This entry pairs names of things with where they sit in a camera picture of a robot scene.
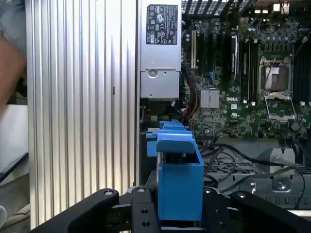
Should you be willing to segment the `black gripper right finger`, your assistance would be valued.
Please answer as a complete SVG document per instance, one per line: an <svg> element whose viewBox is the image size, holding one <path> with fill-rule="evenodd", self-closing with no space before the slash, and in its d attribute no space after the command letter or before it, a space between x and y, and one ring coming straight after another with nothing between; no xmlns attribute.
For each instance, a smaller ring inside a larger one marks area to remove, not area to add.
<svg viewBox="0 0 311 233"><path fill-rule="evenodd" d="M208 233L309 233L311 222L246 191L225 198L207 187L203 226Z"/></svg>

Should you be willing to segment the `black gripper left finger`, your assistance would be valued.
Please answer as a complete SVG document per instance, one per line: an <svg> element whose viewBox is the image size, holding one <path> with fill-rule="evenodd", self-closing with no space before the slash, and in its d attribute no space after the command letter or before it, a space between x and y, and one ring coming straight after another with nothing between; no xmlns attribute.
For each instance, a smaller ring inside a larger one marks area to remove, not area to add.
<svg viewBox="0 0 311 233"><path fill-rule="evenodd" d="M124 195L101 189L32 229L34 233L157 233L155 191L157 174L152 171L143 186L130 187Z"/></svg>

